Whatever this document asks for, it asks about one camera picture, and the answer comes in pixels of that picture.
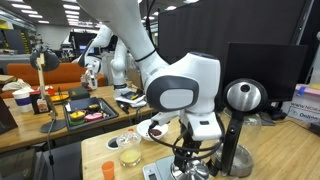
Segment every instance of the tray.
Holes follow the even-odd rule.
[[[99,104],[101,106],[101,109],[103,109],[106,113],[108,113],[110,116],[105,117],[105,118],[101,118],[99,120],[95,120],[95,121],[91,121],[91,122],[84,122],[83,124],[79,124],[79,125],[71,125],[70,124],[70,114],[67,111],[66,107],[63,107],[63,111],[64,111],[64,115],[66,118],[66,124],[67,124],[67,128],[69,131],[75,130],[75,129],[79,129],[82,127],[86,127],[86,126],[90,126],[91,124],[95,124],[95,123],[99,123],[101,121],[107,121],[109,119],[113,119],[119,116],[119,114],[117,113],[117,111],[115,111],[103,98],[97,98],[99,101]]]

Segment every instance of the desk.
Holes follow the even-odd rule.
[[[57,132],[51,133],[51,139],[56,139],[63,136],[88,131],[90,129],[103,127],[108,124],[129,120],[128,115],[126,115],[117,106],[115,100],[113,99],[113,87],[99,87],[97,90],[91,92],[91,97],[94,96],[98,98],[104,98],[114,108],[114,110],[119,113],[119,116],[108,121],[95,123],[88,127],[79,128],[73,131],[68,131],[67,128],[63,128]],[[13,98],[4,99],[4,102],[7,104],[7,106],[10,106],[9,110],[13,115],[16,123],[18,124],[18,128],[0,135],[0,153],[46,141],[47,134],[41,133],[39,129],[43,124],[51,121],[48,113],[37,115],[34,115],[33,111],[28,113],[21,113]],[[57,119],[64,119],[62,106],[58,105],[56,106],[56,109],[58,111]],[[144,107],[140,111],[142,115],[147,115],[152,112],[152,109],[149,107]],[[130,117],[135,117],[136,111],[134,109],[130,108],[129,112]]]
[[[320,138],[288,119],[276,126],[263,126],[259,135],[260,147],[252,174],[241,179],[320,179]],[[117,159],[118,151],[105,147],[111,137],[124,133],[128,128],[113,131],[82,141],[82,170],[84,180],[101,180],[101,165],[105,161],[115,162],[115,180],[143,179],[142,167],[156,160],[172,155],[172,150],[156,142],[142,140],[142,159],[135,167],[122,167]],[[169,124],[169,131],[163,137],[173,143],[178,137],[180,126],[177,120]],[[217,177],[210,179],[230,179]]]

